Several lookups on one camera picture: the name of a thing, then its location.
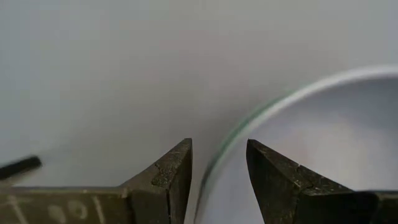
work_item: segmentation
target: white surface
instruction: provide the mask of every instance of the white surface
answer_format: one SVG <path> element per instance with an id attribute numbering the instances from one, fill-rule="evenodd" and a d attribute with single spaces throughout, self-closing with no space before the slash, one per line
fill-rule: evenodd
<path id="1" fill-rule="evenodd" d="M 80 170 L 108 161 L 109 182 L 92 171 L 76 178 L 63 162 L 56 179 L 36 184 L 112 185 L 192 137 L 191 220 L 209 158 L 257 104 L 341 70 L 398 62 L 397 4 L 2 0 L 0 160 L 92 150 L 86 161 L 97 162 Z"/>

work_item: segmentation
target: white background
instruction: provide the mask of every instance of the white background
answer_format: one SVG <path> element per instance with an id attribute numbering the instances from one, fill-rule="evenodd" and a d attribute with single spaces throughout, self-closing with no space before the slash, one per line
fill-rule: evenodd
<path id="1" fill-rule="evenodd" d="M 217 145 L 256 105 L 335 72 L 398 62 L 397 6 L 0 0 L 0 162 L 59 150 L 52 178 L 30 184 L 116 185 L 191 137 L 194 202 Z"/>

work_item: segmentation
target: printed number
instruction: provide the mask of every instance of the printed number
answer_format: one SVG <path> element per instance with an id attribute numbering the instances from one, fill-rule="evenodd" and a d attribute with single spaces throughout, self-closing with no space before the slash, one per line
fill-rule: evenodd
<path id="1" fill-rule="evenodd" d="M 47 211 L 49 212 L 49 217 L 59 224 L 67 223 L 67 215 L 63 211 L 63 208 L 59 205 L 49 205 L 47 207 Z M 88 216 L 88 210 L 86 205 L 78 200 L 71 200 L 68 202 L 68 213 L 74 217 L 84 220 Z"/>

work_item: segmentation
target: metal jaw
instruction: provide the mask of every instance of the metal jaw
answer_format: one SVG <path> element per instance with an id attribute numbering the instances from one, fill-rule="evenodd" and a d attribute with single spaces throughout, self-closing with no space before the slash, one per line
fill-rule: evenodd
<path id="1" fill-rule="evenodd" d="M 119 187 L 0 188 L 0 223 L 182 224 L 191 178 L 184 139 Z"/>
<path id="2" fill-rule="evenodd" d="M 355 192 L 256 140 L 246 159 L 266 224 L 398 223 L 397 192 Z"/>

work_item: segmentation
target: black object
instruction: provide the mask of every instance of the black object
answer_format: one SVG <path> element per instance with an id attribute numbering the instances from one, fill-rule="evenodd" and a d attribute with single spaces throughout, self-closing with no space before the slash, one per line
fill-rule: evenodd
<path id="1" fill-rule="evenodd" d="M 256 140 L 246 159 L 266 224 L 398 223 L 397 192 L 355 192 Z"/>
<path id="2" fill-rule="evenodd" d="M 191 178 L 184 139 L 119 187 L 1 188 L 0 223 L 182 224 Z"/>
<path id="3" fill-rule="evenodd" d="M 30 156 L 6 166 L 0 167 L 0 180 L 6 180 L 12 176 L 39 168 L 42 162 L 37 156 Z"/>

